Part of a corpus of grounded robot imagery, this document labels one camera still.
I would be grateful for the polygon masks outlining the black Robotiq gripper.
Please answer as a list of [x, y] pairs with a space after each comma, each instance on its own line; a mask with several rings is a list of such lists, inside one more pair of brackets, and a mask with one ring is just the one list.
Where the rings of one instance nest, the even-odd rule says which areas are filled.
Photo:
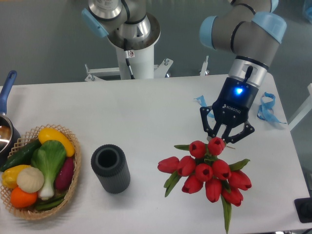
[[[213, 105], [200, 108], [203, 129], [208, 137], [217, 137], [221, 125], [226, 126], [221, 137], [226, 144], [234, 144], [252, 134], [255, 128], [249, 123], [248, 118], [257, 93], [257, 87], [227, 77]], [[212, 110], [216, 121], [213, 128], [208, 123], [208, 114]]]

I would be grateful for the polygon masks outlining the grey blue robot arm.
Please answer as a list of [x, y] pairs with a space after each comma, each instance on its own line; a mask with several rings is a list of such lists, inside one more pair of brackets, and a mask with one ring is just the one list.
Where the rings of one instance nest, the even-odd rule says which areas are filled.
[[[254, 132], [248, 114], [286, 31], [274, 10], [276, 0], [233, 0], [223, 17], [201, 24], [200, 42], [235, 54], [217, 100], [200, 110], [208, 139], [225, 126], [222, 139], [236, 143]], [[154, 45], [160, 37], [157, 19], [143, 0], [91, 0], [82, 10], [88, 28], [115, 47], [122, 79], [155, 78]]]

